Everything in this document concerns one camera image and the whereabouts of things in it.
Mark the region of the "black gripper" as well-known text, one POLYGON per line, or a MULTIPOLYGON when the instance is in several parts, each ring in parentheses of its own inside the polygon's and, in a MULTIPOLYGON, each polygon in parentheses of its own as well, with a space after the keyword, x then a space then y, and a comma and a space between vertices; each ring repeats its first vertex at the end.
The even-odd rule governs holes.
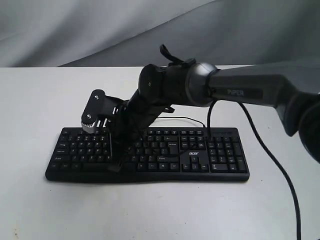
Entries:
POLYGON ((165 102, 150 103, 138 91, 129 100, 120 103, 108 127, 108 170, 114 173, 133 172, 132 145, 142 138, 142 130, 148 128, 161 113, 172 114, 174 111, 165 102))

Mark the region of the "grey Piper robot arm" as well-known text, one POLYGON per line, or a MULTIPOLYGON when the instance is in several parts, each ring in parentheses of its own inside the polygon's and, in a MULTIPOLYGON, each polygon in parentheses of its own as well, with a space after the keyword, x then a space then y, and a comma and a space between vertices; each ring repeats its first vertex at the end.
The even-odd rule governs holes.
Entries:
POLYGON ((320 61, 304 59, 219 69, 209 63, 172 56, 166 67, 146 65, 129 100, 114 106, 111 134, 115 155, 110 169, 120 171, 141 130, 172 105, 212 107, 218 101, 272 107, 285 133, 299 134, 310 156, 320 159, 320 61))

